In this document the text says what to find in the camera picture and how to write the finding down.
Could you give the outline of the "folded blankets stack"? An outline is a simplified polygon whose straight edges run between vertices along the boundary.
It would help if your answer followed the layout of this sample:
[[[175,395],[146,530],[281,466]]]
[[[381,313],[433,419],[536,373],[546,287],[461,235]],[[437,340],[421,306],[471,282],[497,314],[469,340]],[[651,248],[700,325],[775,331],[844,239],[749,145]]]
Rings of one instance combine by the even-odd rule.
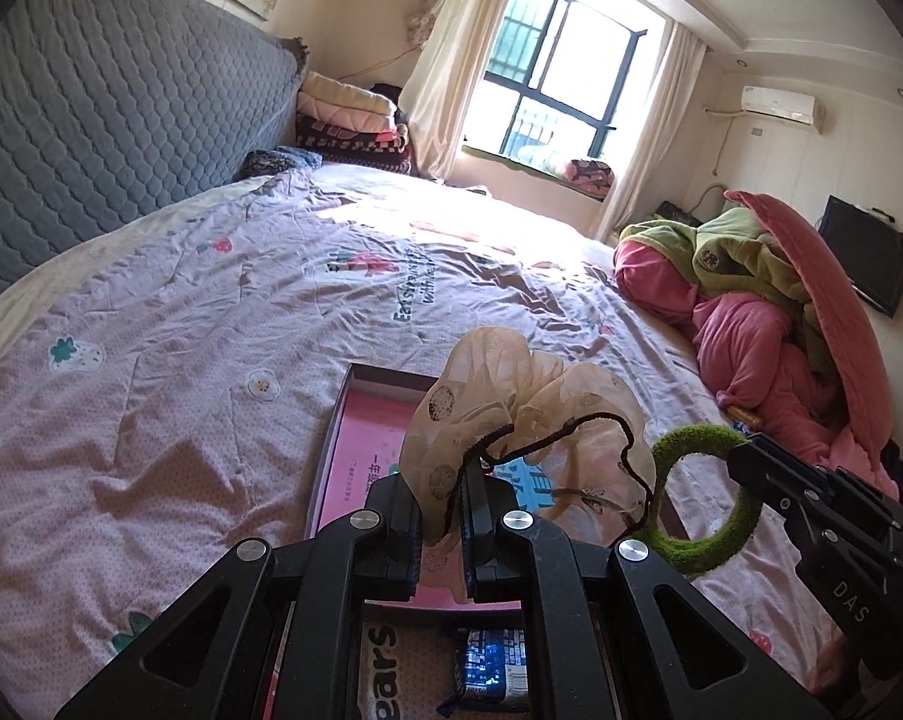
[[[333,163],[415,176],[399,86],[360,88],[310,71],[296,95],[295,144]]]

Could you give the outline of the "cream curtain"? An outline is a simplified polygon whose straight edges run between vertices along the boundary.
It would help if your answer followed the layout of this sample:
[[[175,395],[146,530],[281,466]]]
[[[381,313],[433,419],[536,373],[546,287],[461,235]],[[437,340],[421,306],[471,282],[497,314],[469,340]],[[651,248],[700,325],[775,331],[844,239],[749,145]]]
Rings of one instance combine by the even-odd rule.
[[[428,31],[399,107],[420,176],[442,181],[463,144],[467,106],[484,78],[508,0],[440,0],[420,16]]]
[[[635,215],[641,191],[684,121],[707,50],[707,44],[687,26],[677,21],[666,25],[637,141],[622,176],[612,184],[590,227],[590,236],[596,241],[609,241]]]

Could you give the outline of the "dark cardboard box tray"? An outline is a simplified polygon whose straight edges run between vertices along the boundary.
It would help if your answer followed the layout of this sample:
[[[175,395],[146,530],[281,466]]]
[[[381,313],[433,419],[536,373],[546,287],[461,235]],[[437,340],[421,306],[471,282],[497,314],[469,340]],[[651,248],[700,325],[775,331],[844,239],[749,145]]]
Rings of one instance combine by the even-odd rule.
[[[414,411],[433,380],[352,364],[332,408],[319,454],[305,535],[362,509],[375,481],[399,472]],[[521,626],[516,601],[476,605],[464,594],[461,543],[425,546],[407,601],[375,601],[357,614],[362,635],[349,649],[346,696],[357,718],[526,718],[526,679],[508,700],[461,699],[456,665],[477,629]]]

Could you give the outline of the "grey quilted headboard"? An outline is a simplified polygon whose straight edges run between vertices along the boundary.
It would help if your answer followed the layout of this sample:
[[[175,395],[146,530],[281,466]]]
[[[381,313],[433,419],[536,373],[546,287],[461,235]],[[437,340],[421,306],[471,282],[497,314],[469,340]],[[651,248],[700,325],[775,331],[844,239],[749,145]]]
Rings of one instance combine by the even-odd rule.
[[[310,51],[206,0],[17,0],[0,24],[0,295],[288,142]]]

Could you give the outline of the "pink patterned bedsheet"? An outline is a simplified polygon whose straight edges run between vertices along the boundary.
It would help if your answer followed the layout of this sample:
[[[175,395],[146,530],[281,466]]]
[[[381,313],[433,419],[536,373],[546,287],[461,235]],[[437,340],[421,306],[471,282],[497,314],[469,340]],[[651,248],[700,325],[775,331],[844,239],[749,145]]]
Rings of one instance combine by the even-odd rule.
[[[505,327],[632,390],[648,439],[721,413],[606,247],[357,167],[224,188],[0,354],[0,693],[53,717],[237,541],[307,533],[349,372],[435,377]]]

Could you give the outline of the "cream curtain right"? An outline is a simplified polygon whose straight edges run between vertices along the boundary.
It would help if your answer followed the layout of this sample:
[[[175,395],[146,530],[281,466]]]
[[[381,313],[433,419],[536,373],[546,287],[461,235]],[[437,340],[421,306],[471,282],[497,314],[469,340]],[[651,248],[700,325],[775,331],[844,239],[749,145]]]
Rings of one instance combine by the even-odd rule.
[[[687,26],[677,21],[666,25],[637,141],[622,176],[612,184],[590,227],[590,236],[596,241],[609,241],[635,215],[641,191],[684,121],[707,50],[707,44]]]

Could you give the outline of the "blue snack packet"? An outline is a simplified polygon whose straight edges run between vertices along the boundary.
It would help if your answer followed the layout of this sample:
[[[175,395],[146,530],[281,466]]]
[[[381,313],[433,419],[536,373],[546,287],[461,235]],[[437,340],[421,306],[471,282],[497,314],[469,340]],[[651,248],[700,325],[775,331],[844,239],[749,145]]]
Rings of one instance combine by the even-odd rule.
[[[526,645],[521,629],[463,631],[454,651],[451,707],[473,712],[529,710]]]

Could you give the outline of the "cream curtain left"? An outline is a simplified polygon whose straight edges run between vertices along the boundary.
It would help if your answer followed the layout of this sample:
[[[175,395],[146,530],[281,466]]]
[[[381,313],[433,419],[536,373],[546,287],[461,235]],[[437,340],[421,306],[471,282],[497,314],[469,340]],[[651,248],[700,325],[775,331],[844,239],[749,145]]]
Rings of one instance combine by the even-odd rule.
[[[442,181],[463,144],[467,106],[484,78],[508,0],[440,0],[420,16],[428,31],[399,107],[420,176]]]

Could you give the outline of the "pink and green blanket pile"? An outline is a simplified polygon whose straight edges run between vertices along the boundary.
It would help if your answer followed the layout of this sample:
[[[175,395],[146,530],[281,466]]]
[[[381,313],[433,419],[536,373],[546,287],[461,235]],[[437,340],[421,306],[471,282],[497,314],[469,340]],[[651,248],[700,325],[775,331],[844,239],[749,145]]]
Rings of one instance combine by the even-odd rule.
[[[719,408],[742,411],[809,465],[899,492],[881,454],[894,427],[878,339],[821,234],[765,193],[731,190],[698,226],[630,224],[619,291],[686,335]]]

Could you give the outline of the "window with dark frame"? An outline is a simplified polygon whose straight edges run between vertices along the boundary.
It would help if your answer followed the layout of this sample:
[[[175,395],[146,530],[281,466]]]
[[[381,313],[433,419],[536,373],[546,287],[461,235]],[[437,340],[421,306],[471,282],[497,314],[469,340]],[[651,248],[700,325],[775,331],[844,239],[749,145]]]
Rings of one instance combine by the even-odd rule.
[[[464,143],[536,169],[601,156],[645,43],[643,29],[581,0],[508,0]]]

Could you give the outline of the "cream fabric scrunchie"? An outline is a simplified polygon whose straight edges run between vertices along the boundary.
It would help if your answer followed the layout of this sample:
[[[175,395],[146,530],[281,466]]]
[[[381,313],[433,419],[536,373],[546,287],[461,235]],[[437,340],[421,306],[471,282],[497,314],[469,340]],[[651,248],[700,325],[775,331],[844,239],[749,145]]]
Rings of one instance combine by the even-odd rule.
[[[454,346],[415,410],[399,455],[424,539],[458,523],[463,466],[521,460],[549,479],[538,510],[584,543],[609,544],[641,527],[656,486],[645,415],[625,382],[594,362],[534,351],[510,328],[482,327]]]

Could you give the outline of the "black television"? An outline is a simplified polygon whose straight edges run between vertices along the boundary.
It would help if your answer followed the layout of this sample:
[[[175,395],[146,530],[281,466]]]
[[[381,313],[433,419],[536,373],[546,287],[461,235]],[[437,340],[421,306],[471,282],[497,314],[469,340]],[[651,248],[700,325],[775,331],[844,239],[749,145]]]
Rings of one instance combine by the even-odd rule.
[[[894,317],[903,296],[903,232],[876,213],[830,195],[819,234],[860,298]]]

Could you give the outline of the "white air conditioner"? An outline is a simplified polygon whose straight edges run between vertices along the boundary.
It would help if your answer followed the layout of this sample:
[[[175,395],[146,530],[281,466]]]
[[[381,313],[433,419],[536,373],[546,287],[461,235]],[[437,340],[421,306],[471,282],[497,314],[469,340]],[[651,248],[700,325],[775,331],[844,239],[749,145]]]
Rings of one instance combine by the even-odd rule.
[[[817,133],[824,128],[824,108],[810,94],[746,85],[741,89],[741,109],[748,114],[811,127]]]

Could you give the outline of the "floral cushion on sill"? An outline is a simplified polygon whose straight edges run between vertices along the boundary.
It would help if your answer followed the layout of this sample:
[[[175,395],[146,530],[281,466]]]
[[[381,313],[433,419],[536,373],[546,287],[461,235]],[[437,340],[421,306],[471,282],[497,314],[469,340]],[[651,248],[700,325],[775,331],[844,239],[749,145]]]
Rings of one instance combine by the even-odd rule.
[[[562,171],[562,179],[591,199],[602,200],[616,183],[616,174],[600,160],[570,160]]]

